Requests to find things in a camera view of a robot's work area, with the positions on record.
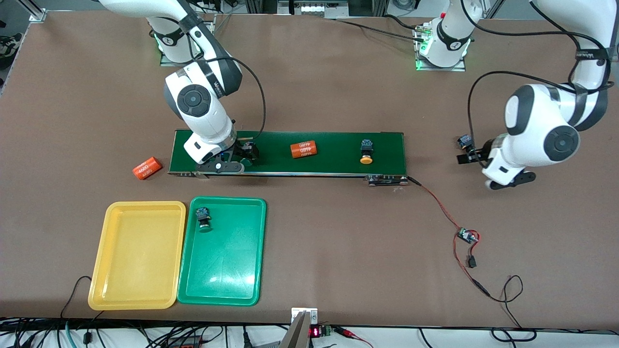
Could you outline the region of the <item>red clip lead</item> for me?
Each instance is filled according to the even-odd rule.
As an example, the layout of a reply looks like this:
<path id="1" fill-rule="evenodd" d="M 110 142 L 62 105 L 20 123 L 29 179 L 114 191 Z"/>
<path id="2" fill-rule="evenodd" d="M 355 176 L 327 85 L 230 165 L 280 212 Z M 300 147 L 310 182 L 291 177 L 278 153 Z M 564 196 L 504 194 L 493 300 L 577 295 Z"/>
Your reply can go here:
<path id="1" fill-rule="evenodd" d="M 374 346 L 371 343 L 369 343 L 369 341 L 367 341 L 367 340 L 359 337 L 358 335 L 352 333 L 352 331 L 350 331 L 350 330 L 347 330 L 347 329 L 345 329 L 343 327 L 340 327 L 340 326 L 333 326 L 333 325 L 331 325 L 331 329 L 336 334 L 342 335 L 345 338 L 352 339 L 354 341 L 363 342 L 363 343 L 367 344 L 370 348 L 374 348 Z"/>

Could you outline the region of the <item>green plastic tray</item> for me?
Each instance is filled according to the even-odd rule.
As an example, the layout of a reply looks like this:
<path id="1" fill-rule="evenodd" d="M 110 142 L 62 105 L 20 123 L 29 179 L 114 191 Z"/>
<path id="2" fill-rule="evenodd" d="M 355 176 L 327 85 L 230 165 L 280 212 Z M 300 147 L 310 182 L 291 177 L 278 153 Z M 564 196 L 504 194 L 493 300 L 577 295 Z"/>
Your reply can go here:
<path id="1" fill-rule="evenodd" d="M 195 210 L 207 207 L 212 230 L 197 231 Z M 197 196 L 190 203 L 177 301 L 254 306 L 259 301 L 267 203 L 261 198 Z"/>

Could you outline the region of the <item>aluminium profile bracket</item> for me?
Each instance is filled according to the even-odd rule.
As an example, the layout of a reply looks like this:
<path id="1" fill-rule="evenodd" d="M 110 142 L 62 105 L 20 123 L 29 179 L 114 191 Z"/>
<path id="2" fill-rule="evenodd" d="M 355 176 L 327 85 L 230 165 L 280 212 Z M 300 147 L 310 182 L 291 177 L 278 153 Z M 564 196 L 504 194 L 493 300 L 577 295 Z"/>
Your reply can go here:
<path id="1" fill-rule="evenodd" d="M 34 0 L 20 0 L 22 6 L 29 12 L 29 22 L 44 22 L 46 9 L 38 6 Z"/>

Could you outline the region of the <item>grey metal device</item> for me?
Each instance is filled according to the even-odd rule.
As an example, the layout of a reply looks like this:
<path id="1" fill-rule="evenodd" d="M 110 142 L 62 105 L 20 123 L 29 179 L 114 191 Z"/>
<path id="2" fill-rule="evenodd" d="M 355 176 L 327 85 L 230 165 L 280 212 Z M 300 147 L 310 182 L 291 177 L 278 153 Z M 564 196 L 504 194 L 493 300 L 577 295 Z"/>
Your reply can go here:
<path id="1" fill-rule="evenodd" d="M 349 17 L 348 0 L 277 0 L 276 14 L 311 15 L 322 18 Z"/>

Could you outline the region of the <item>silver metal bracket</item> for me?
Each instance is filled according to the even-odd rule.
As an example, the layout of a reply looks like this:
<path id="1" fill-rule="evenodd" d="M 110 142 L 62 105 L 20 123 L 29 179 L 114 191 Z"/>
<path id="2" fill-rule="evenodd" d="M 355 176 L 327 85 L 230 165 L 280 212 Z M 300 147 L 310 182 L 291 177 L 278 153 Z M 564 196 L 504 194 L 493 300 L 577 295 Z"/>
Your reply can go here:
<path id="1" fill-rule="evenodd" d="M 293 307 L 291 309 L 291 323 L 294 322 L 297 315 L 307 313 L 306 317 L 310 320 L 311 325 L 318 325 L 318 309 L 307 307 Z"/>

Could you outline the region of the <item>black and white shoe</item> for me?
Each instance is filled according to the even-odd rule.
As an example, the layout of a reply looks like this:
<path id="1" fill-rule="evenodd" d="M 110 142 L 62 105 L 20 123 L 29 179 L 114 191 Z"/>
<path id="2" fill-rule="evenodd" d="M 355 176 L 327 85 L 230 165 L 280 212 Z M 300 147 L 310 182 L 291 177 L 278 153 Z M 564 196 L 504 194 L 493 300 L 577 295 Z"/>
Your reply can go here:
<path id="1" fill-rule="evenodd" d="M 0 35 L 0 58 L 13 57 L 21 46 L 23 37 L 22 32 L 11 36 Z"/>

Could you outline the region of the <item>yellow plastic tray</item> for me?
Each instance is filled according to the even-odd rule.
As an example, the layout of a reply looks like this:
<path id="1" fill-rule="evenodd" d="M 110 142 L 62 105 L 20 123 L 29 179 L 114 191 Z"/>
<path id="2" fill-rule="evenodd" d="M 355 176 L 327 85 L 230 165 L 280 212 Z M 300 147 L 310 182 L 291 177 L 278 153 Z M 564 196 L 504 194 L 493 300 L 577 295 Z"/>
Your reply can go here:
<path id="1" fill-rule="evenodd" d="M 186 216 L 186 206 L 180 201 L 110 205 L 91 276 L 90 308 L 170 308 L 177 299 Z"/>

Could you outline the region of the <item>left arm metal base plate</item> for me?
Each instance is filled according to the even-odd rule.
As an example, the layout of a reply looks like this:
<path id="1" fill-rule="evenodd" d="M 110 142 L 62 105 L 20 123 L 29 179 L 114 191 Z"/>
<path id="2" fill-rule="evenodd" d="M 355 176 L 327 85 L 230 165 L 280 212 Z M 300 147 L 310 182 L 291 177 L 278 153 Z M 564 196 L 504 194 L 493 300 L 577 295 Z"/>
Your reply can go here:
<path id="1" fill-rule="evenodd" d="M 439 52 L 436 51 L 436 48 L 440 46 L 441 42 L 433 39 L 433 29 L 431 22 L 415 26 L 412 29 L 413 37 L 421 39 L 421 42 L 415 43 L 416 70 L 464 72 L 466 70 L 467 47 L 471 44 L 471 40 L 468 39 L 462 47 L 455 51 Z"/>

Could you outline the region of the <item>green conveyor belt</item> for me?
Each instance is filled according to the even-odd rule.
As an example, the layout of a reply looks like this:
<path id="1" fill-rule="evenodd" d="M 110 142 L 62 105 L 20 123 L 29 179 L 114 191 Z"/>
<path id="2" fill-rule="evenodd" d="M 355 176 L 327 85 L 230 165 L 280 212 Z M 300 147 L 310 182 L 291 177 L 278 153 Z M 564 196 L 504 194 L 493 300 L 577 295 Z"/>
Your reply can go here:
<path id="1" fill-rule="evenodd" d="M 184 150 L 190 130 L 177 130 L 168 173 L 179 177 L 212 176 L 195 171 L 198 163 Z M 373 141 L 373 163 L 360 163 L 363 139 Z M 404 134 L 402 132 L 276 132 L 239 131 L 245 146 L 258 145 L 260 158 L 236 176 L 363 178 L 370 187 L 407 185 Z M 293 159 L 290 145 L 314 140 L 318 154 Z M 209 161 L 226 161 L 222 152 Z"/>

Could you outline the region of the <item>grey metal bar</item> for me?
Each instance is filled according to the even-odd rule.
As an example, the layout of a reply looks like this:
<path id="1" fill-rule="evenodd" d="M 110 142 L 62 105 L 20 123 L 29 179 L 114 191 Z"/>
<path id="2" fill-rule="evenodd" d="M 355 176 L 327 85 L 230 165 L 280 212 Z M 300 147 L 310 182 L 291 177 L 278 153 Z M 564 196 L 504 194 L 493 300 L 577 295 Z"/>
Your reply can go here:
<path id="1" fill-rule="evenodd" d="M 291 323 L 278 348 L 309 348 L 309 329 L 311 323 L 306 317 L 307 313 L 297 315 Z"/>

